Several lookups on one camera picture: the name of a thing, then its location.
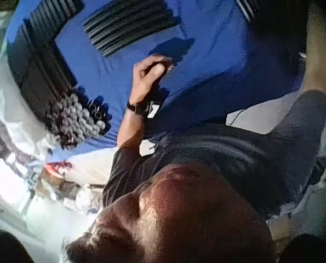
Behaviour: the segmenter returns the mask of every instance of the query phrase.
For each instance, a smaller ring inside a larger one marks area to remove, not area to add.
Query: man
[[[87,233],[65,247],[68,259],[275,262],[265,220],[300,200],[325,125],[323,13],[310,8],[301,96],[266,135],[201,124],[171,134],[153,155],[141,157],[145,117],[137,108],[169,63],[153,55],[135,65],[105,208]]]

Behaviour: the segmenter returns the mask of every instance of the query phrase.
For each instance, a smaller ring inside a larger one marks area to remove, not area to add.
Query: blue tablecloth
[[[172,56],[176,68],[161,81],[169,92],[158,115],[147,122],[147,137],[278,98],[297,89],[297,55],[273,37],[259,38],[249,29],[235,0],[165,0],[178,26],[153,34],[104,58],[90,44],[83,21],[110,0],[83,0],[84,9],[56,38],[68,66],[86,94],[104,97],[113,116],[111,130],[75,150],[54,151],[48,162],[116,145],[131,90],[133,65],[151,52]],[[14,41],[24,18],[40,0],[21,0],[7,32]]]

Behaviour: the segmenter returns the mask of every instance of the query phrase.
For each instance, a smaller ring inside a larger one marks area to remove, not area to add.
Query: gray t-shirt
[[[326,97],[307,92],[266,135],[209,123],[166,136],[150,156],[119,149],[103,192],[104,206],[168,164],[202,162],[217,170],[265,219],[278,215],[293,208],[304,193],[325,120]]]

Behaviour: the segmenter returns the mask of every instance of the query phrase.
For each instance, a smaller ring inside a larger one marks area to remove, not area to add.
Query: black wristwatch
[[[142,116],[147,116],[148,112],[149,112],[149,104],[147,102],[140,102],[140,103],[137,103],[136,105],[132,105],[130,104],[130,102],[128,101],[126,107],[135,112],[137,115],[142,115]]]

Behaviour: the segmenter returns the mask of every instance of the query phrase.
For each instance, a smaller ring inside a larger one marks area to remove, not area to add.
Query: dark t-shirt
[[[265,219],[298,203],[308,183],[326,120],[326,97],[301,95],[266,135],[202,124],[166,136],[154,154],[115,154],[104,206],[134,190],[164,166],[202,162],[219,172]]]

